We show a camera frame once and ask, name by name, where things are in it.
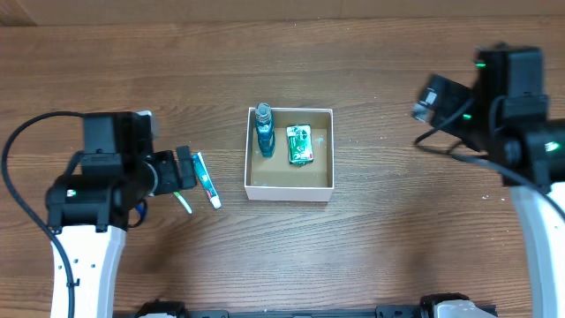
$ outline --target green package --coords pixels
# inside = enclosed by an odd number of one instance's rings
[[[312,128],[309,125],[295,125],[286,128],[289,139],[289,161],[291,164],[307,164],[314,161],[312,149]]]

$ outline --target toothpaste cap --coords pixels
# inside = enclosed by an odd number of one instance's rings
[[[212,205],[214,206],[214,208],[221,208],[222,204],[220,202],[220,197],[212,197],[210,198],[210,202],[212,203]]]

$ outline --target wood grain surface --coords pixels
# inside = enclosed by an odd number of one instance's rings
[[[52,110],[151,110],[157,150],[202,151],[223,207],[197,187],[149,200],[128,233],[116,310],[155,298],[230,311],[368,308],[462,292],[502,317],[531,316],[522,232],[486,170],[418,152],[410,116],[430,72],[470,85],[477,45],[546,53],[552,117],[565,117],[565,19],[367,19],[0,29],[0,135]],[[328,204],[248,201],[247,108],[331,108]],[[447,146],[451,138],[429,144]],[[16,187],[45,217],[44,194],[77,149],[76,118],[17,139]],[[0,188],[0,317],[49,317],[49,242]]]

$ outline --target brown wall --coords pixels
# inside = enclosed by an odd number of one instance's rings
[[[6,26],[565,14],[562,0],[0,0]]]

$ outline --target blue object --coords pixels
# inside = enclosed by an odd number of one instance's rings
[[[257,105],[255,110],[255,129],[261,153],[266,158],[272,157],[275,152],[275,118],[265,102]]]

